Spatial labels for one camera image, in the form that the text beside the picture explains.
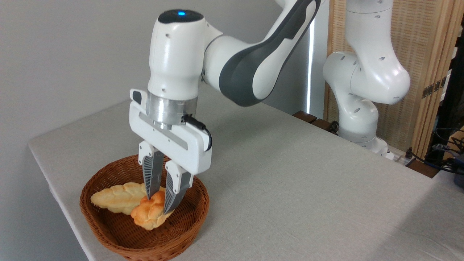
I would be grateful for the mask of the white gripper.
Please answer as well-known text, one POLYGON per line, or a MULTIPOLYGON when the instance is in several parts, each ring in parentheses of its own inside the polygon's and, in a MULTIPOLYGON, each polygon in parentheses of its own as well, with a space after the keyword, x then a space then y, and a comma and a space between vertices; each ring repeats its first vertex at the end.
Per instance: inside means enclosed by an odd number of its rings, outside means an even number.
POLYGON ((146 96, 146 91, 131 89, 129 123, 132 131, 144 140, 139 143, 138 162, 148 199, 160 190, 164 155, 172 159, 165 165, 164 214, 168 214, 179 206, 192 187, 194 175, 210 168, 210 136, 190 123, 173 125, 171 129, 157 127, 146 114, 146 96))

